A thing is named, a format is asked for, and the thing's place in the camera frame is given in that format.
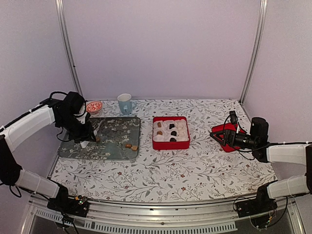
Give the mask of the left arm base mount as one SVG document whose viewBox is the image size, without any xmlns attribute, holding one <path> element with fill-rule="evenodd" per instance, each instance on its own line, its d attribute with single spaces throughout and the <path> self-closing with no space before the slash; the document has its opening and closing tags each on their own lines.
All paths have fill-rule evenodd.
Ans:
<svg viewBox="0 0 312 234">
<path fill-rule="evenodd" d="M 68 215 L 86 217 L 90 206 L 88 197 L 82 195 L 70 197 L 66 187 L 59 183 L 57 183 L 57 185 L 59 187 L 57 196 L 48 199 L 47 208 Z"/>
</svg>

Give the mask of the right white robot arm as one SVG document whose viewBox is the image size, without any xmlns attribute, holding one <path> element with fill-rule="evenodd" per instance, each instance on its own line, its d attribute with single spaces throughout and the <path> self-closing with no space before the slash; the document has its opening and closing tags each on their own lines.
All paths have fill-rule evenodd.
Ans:
<svg viewBox="0 0 312 234">
<path fill-rule="evenodd" d="M 312 143 L 311 142 L 268 142 L 268 122 L 261 117 L 251 121 L 249 133 L 241 129 L 238 120 L 228 116 L 229 123 L 212 128 L 210 137 L 217 141 L 222 148 L 229 151 L 251 153 L 262 163 L 290 163 L 306 167 L 306 172 L 284 180 L 277 180 L 260 186 L 256 198 L 252 202 L 255 212 L 261 213 L 279 197 L 297 196 L 312 193 Z"/>
</svg>

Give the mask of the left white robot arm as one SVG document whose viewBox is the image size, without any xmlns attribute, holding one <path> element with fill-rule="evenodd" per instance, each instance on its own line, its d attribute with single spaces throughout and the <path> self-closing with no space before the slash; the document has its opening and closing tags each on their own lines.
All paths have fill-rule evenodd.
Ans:
<svg viewBox="0 0 312 234">
<path fill-rule="evenodd" d="M 68 92 L 64 96 L 63 100 L 49 96 L 33 109 L 7 125 L 1 126 L 0 183 L 53 198 L 53 203 L 61 211 L 67 212 L 73 204 L 71 198 L 60 193 L 62 187 L 36 173 L 23 169 L 13 157 L 13 152 L 24 141 L 51 124 L 66 130 L 67 140 L 79 143 L 82 148 L 85 148 L 89 142 L 97 140 L 97 131 L 89 120 L 91 115 L 86 110 L 84 97 L 77 92 Z"/>
</svg>

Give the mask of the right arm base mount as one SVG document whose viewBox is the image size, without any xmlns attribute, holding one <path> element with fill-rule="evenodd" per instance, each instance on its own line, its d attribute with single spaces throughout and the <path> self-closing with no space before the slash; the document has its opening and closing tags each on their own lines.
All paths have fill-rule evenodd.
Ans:
<svg viewBox="0 0 312 234">
<path fill-rule="evenodd" d="M 234 202 L 234 210 L 238 217 L 257 215 L 277 209 L 275 199 L 269 198 L 267 187 L 270 183 L 264 184 L 257 189 L 256 197 L 246 198 L 243 201 Z"/>
</svg>

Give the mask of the red box lid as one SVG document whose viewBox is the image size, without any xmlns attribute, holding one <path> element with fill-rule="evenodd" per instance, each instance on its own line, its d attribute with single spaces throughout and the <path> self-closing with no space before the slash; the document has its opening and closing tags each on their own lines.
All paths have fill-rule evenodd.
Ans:
<svg viewBox="0 0 312 234">
<path fill-rule="evenodd" d="M 247 144 L 243 142 L 246 136 L 247 132 L 239 124 L 232 123 L 217 125 L 210 132 L 210 137 L 217 141 L 227 153 L 247 149 Z"/>
</svg>

